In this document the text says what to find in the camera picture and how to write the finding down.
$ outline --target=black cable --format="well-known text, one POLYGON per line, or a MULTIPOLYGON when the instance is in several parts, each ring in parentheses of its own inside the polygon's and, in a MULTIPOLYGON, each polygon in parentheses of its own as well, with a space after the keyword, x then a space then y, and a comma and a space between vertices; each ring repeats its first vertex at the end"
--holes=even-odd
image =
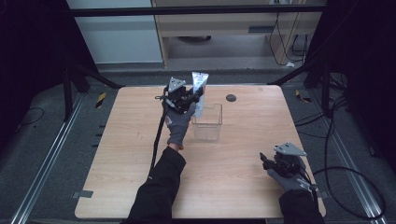
POLYGON ((160 123, 158 125, 158 130, 157 130, 157 135, 155 136, 155 140, 154 140, 154 146, 153 146, 153 150, 152 150, 152 158, 151 158, 151 165, 149 167, 149 172, 148 172, 148 176, 151 175, 152 169, 154 169, 154 165, 155 165, 155 161, 157 159, 157 152, 158 152, 158 144, 160 143, 160 138, 161 138, 161 133, 163 131, 163 124, 165 122, 165 116, 168 113, 168 111, 165 111, 165 100, 163 98, 159 98, 162 99, 162 106, 163 106, 163 114, 161 115, 161 119, 160 119, 160 123))
POLYGON ((274 29, 273 29, 273 31, 272 31, 271 34, 270 34, 270 41, 269 41, 269 42, 270 42, 270 49, 271 49, 271 51, 272 51, 272 53, 273 53, 273 55, 274 55, 274 58, 275 58, 276 63, 277 63, 278 65, 286 65, 285 63, 280 63, 280 62, 277 61, 277 59, 276 59, 276 57, 275 57, 274 50, 273 50, 273 48, 272 48, 272 35, 273 35, 273 33, 274 33, 275 28, 277 28, 277 32, 278 32, 278 34, 279 34, 279 39, 280 39, 280 42, 282 43, 283 52, 284 52, 286 58, 288 58, 288 59, 290 60, 291 63, 297 63, 297 62, 302 61, 302 60, 293 60, 293 59, 291 59, 291 58, 289 57, 288 53, 286 52, 285 43, 283 42, 283 38, 282 38, 282 35, 281 35, 281 33, 280 33, 280 29, 279 29, 279 12, 277 12, 277 13, 276 13, 276 21, 275 21, 274 29))
POLYGON ((338 93, 341 93, 341 94, 345 91, 342 87, 340 87, 334 83, 330 83, 329 87, 330 87, 330 89, 337 91, 338 93))
POLYGON ((40 107, 32 107, 32 108, 29 108, 29 110, 35 110, 35 109, 41 110, 41 115, 38 117, 38 119, 35 119, 35 120, 33 120, 33 121, 30 121, 30 122, 21 123, 21 125, 33 124, 33 123, 38 122, 41 118, 43 118, 43 116, 44 116, 44 109, 42 109, 42 108, 40 108, 40 107))
POLYGON ((304 61, 304 58, 306 57, 306 52, 307 52, 308 35, 305 35, 303 49, 294 49, 297 38, 298 38, 298 35, 296 35, 294 37, 293 43, 291 44, 291 52, 293 53, 294 56, 303 57, 303 61, 304 61))
POLYGON ((310 116, 305 117, 305 118, 303 118, 303 119, 296 120, 296 121, 294 121, 294 124, 296 124, 296 123, 298 123, 298 122, 300 122, 300 121, 303 121, 303 120, 305 120, 305 119, 310 119, 310 118, 312 118, 312 117, 314 117, 314 116, 316 116, 316 115, 324 115, 324 113, 323 113, 323 112, 318 112, 317 114, 313 114, 313 115, 310 115, 310 116))
POLYGON ((332 83, 336 85, 340 90, 347 90, 347 86, 343 82, 338 81, 336 78, 330 76, 330 81, 332 81, 332 83))
POLYGON ((316 138, 326 138, 326 136, 317 136, 317 135, 313 135, 313 134, 310 134, 310 133, 303 133, 303 132, 297 132, 297 133, 305 134, 305 135, 308 135, 308 136, 311 136, 311 137, 316 137, 316 138))
POLYGON ((355 171, 355 170, 353 170, 353 169, 344 167, 344 166, 329 166, 329 167, 323 168, 323 169, 321 169, 321 170, 315 171, 315 172, 313 173, 313 175, 317 175, 317 174, 320 174, 320 173, 323 173, 323 172, 327 173, 327 171, 329 171, 329 170, 344 170, 344 171, 349 171, 349 172, 352 172, 352 173, 354 173, 354 174, 356 174, 356 175, 359 175, 359 176, 363 177, 363 179, 364 179, 367 183, 369 183, 369 184, 371 185, 371 187, 376 191, 376 194, 377 194, 378 197, 380 198, 381 203, 382 203, 383 206, 382 206, 382 209, 381 209, 381 210, 382 210, 381 213, 380 213, 378 216, 376 216, 376 217, 366 217, 366 216, 362 216, 362 215, 360 215, 360 214, 357 214, 357 213, 355 213, 355 212, 350 211, 350 210, 349 210, 348 208, 346 208, 342 203, 340 203, 340 202, 338 201, 338 199, 334 196, 333 192, 331 191, 331 188, 328 186, 328 188, 329 188, 329 193, 332 195, 332 198, 335 200, 335 202, 336 202, 338 205, 340 205, 343 209, 345 209, 346 211, 348 211, 348 213, 354 215, 355 217, 359 217, 359 218, 366 219, 366 220, 375 220, 375 219, 379 219, 379 218, 381 218, 382 216, 384 216, 384 214, 385 214, 385 212, 386 212, 386 210, 387 210, 387 204, 386 204, 385 197, 382 195, 381 191, 380 191, 379 188, 373 183, 373 181, 371 181, 366 175, 364 175, 364 174, 362 174, 362 173, 360 173, 360 172, 358 172, 358 171, 355 171))
POLYGON ((307 121, 307 122, 305 122, 305 123, 295 124, 295 126, 296 126, 296 127, 300 127, 300 126, 304 126, 304 125, 313 123, 314 121, 316 121, 316 120, 318 120, 318 119, 320 119, 320 118, 322 118, 322 117, 324 117, 324 116, 326 116, 326 114, 322 114, 322 115, 320 115, 319 117, 316 117, 316 118, 314 118, 314 119, 311 119, 311 120, 309 120, 309 121, 307 121))
POLYGON ((326 185, 327 185, 327 187, 328 187, 329 193, 331 194, 331 196, 332 196, 332 198, 334 199, 334 201, 335 201, 340 207, 342 207, 344 210, 346 210, 349 214, 351 214, 351 215, 353 215, 353 216, 355 216, 355 217, 359 217, 359 218, 361 218, 361 219, 365 219, 365 220, 375 220, 375 219, 379 219, 379 218, 381 218, 381 217, 385 214, 385 211, 386 211, 386 201, 385 201, 384 196, 381 194, 380 190, 378 189, 378 187, 377 187, 367 176, 365 176, 365 175, 359 173, 358 171, 355 171, 355 170, 350 169, 350 168, 347 168, 347 167, 340 167, 340 166, 331 166, 331 167, 329 167, 329 166, 328 166, 328 160, 327 160, 327 156, 328 156, 328 145, 329 145, 330 135, 331 135, 331 132, 332 132, 332 126, 333 126, 333 124, 334 124, 334 111, 336 111, 336 109, 337 109, 338 107, 340 107, 340 106, 342 106, 342 105, 345 105, 345 104, 344 104, 345 101, 346 101, 345 99, 342 100, 342 101, 340 101, 340 102, 338 102, 338 103, 335 101, 334 104, 333 104, 333 106, 332 106, 332 109, 331 109, 331 116, 330 116, 330 120, 331 120, 331 122, 330 122, 330 127, 329 127, 329 131, 327 132, 327 135, 326 135, 325 146, 324 146, 324 168, 321 169, 321 170, 319 170, 319 171, 314 172, 313 175, 316 175, 316 174, 318 174, 318 173, 324 172, 325 178, 326 178, 326 185), (382 211, 381 211, 381 213, 380 213, 378 216, 375 216, 375 217, 367 217, 367 216, 362 216, 362 215, 360 215, 360 214, 357 214, 357 213, 351 211, 350 209, 346 208, 346 207, 335 197, 334 193, 332 192, 332 187, 331 187, 331 185, 330 185, 329 174, 328 174, 328 171, 329 171, 329 170, 335 170, 335 169, 338 169, 338 170, 348 170, 348 171, 350 171, 350 172, 353 172, 353 173, 355 173, 355 174, 358 174, 358 175, 362 176, 362 177, 363 177, 363 178, 375 189, 377 195, 380 197, 381 202, 382 202, 382 204, 383 204, 383 208, 381 209, 382 211))

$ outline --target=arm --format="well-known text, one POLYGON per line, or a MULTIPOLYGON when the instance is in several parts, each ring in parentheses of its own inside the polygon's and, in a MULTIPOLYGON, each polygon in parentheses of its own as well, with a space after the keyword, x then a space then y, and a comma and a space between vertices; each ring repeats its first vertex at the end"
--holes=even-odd
POLYGON ((123 224, 171 223, 172 204, 177 196, 180 174, 186 164, 177 151, 173 144, 163 151, 151 176, 139 188, 131 212, 123 224))
POLYGON ((285 224, 321 224, 323 217, 305 189, 291 189, 279 198, 285 224))
POLYGON ((122 224, 172 222, 172 205, 180 185, 180 175, 186 161, 178 154, 189 128, 195 104, 184 114, 178 114, 165 105, 165 123, 170 131, 168 147, 151 170, 146 182, 139 188, 128 218, 122 224))
POLYGON ((322 224, 324 223, 321 213, 314 204, 311 192, 304 188, 298 179, 304 179, 301 174, 305 173, 305 164, 298 157, 300 173, 289 178, 279 175, 274 169, 268 169, 271 176, 285 192, 279 198, 280 209, 284 216, 285 224, 322 224))

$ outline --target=black jacket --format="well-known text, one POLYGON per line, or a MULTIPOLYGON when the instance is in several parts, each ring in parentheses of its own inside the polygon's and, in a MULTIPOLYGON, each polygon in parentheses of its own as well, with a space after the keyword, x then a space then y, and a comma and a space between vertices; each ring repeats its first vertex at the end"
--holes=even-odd
MULTIPOLYGON (((138 190, 128 218, 122 224, 172 222, 172 205, 180 185, 186 161, 168 147, 163 151, 151 175, 138 190)), ((279 199, 285 224, 324 223, 307 190, 291 190, 279 199)))

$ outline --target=glove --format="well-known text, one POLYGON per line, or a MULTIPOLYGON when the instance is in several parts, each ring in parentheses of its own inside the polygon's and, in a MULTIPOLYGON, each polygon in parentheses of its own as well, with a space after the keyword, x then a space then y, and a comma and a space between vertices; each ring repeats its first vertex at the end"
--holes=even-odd
MULTIPOLYGON (((301 166, 301 173, 305 173, 305 164, 303 160, 298 157, 300 161, 300 166, 301 166)), ((285 178, 283 176, 280 176, 274 169, 268 169, 267 174, 271 176, 283 189, 283 192, 288 192, 291 189, 309 189, 309 184, 304 180, 304 178, 300 175, 294 175, 291 178, 285 178)))
POLYGON ((178 114, 176 111, 170 109, 168 104, 166 104, 166 110, 165 123, 171 132, 167 144, 175 143, 182 149, 183 139, 189 128, 191 116, 195 113, 195 103, 192 103, 189 110, 184 114, 178 114))

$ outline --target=transparent box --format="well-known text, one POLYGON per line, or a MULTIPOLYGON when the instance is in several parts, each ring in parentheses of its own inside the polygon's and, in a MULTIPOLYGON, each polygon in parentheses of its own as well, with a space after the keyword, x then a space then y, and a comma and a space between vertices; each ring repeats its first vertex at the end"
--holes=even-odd
POLYGON ((200 118, 192 116, 192 126, 195 139, 217 141, 219 140, 222 124, 222 105, 205 104, 200 118))

